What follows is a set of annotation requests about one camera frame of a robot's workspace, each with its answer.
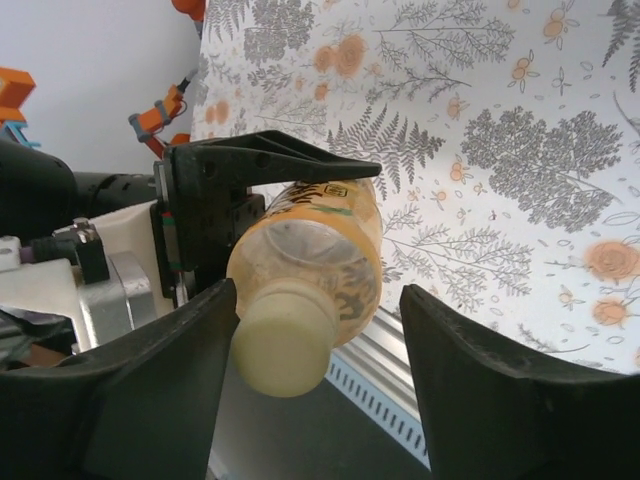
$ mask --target metal bolt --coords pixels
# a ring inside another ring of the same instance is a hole
[[[89,219],[85,218],[85,217],[74,218],[73,219],[73,226],[76,227],[76,228],[88,227],[89,226]]]
[[[87,243],[89,241],[88,235],[84,230],[78,230],[78,238],[82,243]]]

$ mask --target bottle label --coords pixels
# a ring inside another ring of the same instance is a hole
[[[373,191],[366,182],[296,183],[284,190],[252,227],[262,228],[287,219],[311,220],[336,230],[362,252],[363,258],[341,265],[325,277],[327,285],[319,285],[333,293],[340,319],[352,323],[347,328],[343,326],[344,339],[339,338],[337,345],[359,333],[365,326],[361,325],[363,316],[368,316],[380,302],[382,225]]]

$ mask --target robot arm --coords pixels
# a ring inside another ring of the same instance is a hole
[[[133,127],[138,141],[146,144],[158,158],[162,158],[167,145],[156,135],[185,112],[184,93],[197,73],[197,69],[194,69],[179,84],[171,85],[164,99],[157,100],[150,110],[129,116],[129,124]],[[185,134],[178,134],[171,144],[177,145],[185,141],[188,142],[188,136],[185,138]]]

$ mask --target black cylindrical part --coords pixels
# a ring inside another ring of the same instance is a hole
[[[156,199],[153,175],[76,173],[78,216],[93,218]]]
[[[0,236],[19,237],[24,245],[71,224],[76,191],[61,160],[0,140]]]

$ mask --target floral wallpaper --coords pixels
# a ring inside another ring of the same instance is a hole
[[[639,76],[640,0],[211,0],[193,134],[275,128],[380,162],[383,307],[415,282],[630,373]]]

